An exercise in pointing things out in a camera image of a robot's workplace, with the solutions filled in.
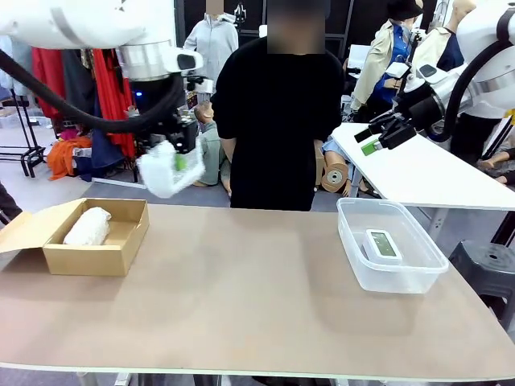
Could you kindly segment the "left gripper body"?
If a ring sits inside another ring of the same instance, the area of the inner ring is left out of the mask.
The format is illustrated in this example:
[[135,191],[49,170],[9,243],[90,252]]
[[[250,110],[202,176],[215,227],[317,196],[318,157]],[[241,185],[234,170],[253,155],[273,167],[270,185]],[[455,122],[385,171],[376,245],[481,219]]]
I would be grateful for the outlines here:
[[167,133],[167,140],[180,154],[187,154],[196,147],[198,125],[196,119],[190,117],[177,117]]

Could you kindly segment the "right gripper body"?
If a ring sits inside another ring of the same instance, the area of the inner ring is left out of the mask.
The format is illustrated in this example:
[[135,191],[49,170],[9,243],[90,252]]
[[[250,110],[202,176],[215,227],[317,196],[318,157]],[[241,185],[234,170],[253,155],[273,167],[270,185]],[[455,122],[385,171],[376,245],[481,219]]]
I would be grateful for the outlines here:
[[389,112],[372,120],[372,133],[380,134],[373,147],[394,149],[413,138],[418,129],[429,129],[442,117],[442,107],[432,96],[417,103],[414,98],[400,98]]

